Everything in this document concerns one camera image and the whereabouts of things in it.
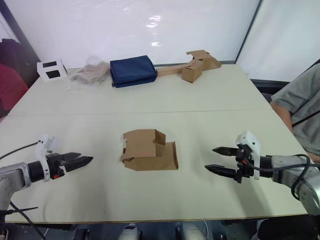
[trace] navy blue cloth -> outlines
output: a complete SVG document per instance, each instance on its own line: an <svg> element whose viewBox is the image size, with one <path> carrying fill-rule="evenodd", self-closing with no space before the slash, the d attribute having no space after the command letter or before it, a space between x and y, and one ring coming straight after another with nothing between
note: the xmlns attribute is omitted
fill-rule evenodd
<svg viewBox="0 0 320 240"><path fill-rule="evenodd" d="M110 62L112 85L122 88L154 82L157 71L147 55Z"/></svg>

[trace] wire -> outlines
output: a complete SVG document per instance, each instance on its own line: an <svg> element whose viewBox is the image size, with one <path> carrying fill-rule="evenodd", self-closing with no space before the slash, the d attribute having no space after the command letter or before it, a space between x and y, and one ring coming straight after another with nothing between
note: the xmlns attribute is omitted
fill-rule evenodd
<svg viewBox="0 0 320 240"><path fill-rule="evenodd" d="M13 207L17 211L20 210L16 205L14 205L14 203L12 201L10 202L10 206ZM28 221L28 223L31 225L31 227L33 227L33 229L39 234L39 236L43 240L47 240L45 235L42 234L42 232L39 230L39 228L31 221L31 219L23 211L20 211L19 213Z"/></svg>
<svg viewBox="0 0 320 240"><path fill-rule="evenodd" d="M251 162L249 162L247 157L244 157L244 160L251 168L253 168L255 170L258 170L258 171L261 171L261 172L277 172L277 171L283 171L283 170L287 170L287 169L294 169L294 168L304 167L304 169L301 172L301 174L297 177L297 179L293 182L293 184L291 186L291 194L292 194L292 196L295 199L300 200L299 197L296 195L296 192L295 192L297 185L302 180L302 178L306 175L309 167L320 167L320 164L317 164L317 163L310 164L311 160L310 160L309 156L307 156L305 154L297 154L295 156L297 156L297 157L305 157L306 158L306 163L294 164L294 165L276 167L276 168L260 168L260 167L254 166Z"/></svg>
<svg viewBox="0 0 320 240"><path fill-rule="evenodd" d="M34 143L32 143L32 144L29 144L29 145L26 145L26 146L23 146L23 147L20 147L20 148L18 148L18 149L16 149L16 150L13 150L13 151L11 151L11 152L8 152L7 154L5 154L5 155L3 155L3 156L0 156L0 160L3 159L3 158L5 158L5 157L7 157L7 156L9 156L9 155L11 155L11 154L13 154L13 153L15 153L15 152L20 151L20 150L22 150L22 149L26 149L26 148L31 147L31 146L33 146L33 145L37 145L38 142L39 142L39 141L34 142Z"/></svg>
<svg viewBox="0 0 320 240"><path fill-rule="evenodd" d="M207 222L204 221L204 224L205 224L205 228L206 228L206 239L209 240L209 229L208 229Z"/></svg>

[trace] clear plastic bag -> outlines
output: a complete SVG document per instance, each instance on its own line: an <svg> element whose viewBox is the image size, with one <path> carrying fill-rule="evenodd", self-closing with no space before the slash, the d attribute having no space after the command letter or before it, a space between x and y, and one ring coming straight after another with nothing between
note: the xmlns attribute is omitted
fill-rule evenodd
<svg viewBox="0 0 320 240"><path fill-rule="evenodd" d="M102 61L96 56L88 57L86 65L71 74L68 79L71 86L97 87L107 77L110 69L108 62Z"/></svg>

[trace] gray t-shirt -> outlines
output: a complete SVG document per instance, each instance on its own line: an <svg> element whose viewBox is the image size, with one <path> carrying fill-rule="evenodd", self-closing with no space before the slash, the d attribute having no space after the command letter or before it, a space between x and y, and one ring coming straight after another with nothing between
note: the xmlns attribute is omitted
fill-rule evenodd
<svg viewBox="0 0 320 240"><path fill-rule="evenodd" d="M320 110L320 63L298 76L271 97L288 109L296 123ZM293 134L302 147L320 156L320 113L293 127Z"/></svg>

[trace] small white box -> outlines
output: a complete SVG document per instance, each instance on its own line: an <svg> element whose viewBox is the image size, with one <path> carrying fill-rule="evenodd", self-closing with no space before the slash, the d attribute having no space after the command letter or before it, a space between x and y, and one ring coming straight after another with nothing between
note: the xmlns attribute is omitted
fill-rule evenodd
<svg viewBox="0 0 320 240"><path fill-rule="evenodd" d="M36 70L45 82L64 78L68 74L61 59L50 62L37 62Z"/></svg>

